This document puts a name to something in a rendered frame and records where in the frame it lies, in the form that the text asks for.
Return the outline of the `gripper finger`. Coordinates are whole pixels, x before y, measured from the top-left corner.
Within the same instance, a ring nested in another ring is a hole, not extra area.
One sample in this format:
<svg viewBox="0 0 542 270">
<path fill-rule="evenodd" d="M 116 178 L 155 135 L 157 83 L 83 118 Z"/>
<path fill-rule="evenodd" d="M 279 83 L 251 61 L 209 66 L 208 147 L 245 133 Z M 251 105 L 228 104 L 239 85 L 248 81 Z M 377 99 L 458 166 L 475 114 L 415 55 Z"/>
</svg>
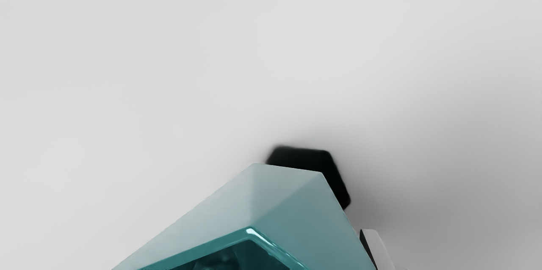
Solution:
<svg viewBox="0 0 542 270">
<path fill-rule="evenodd" d="M 376 270 L 396 270 L 387 248 L 374 229 L 361 229 L 359 239 Z"/>
</svg>

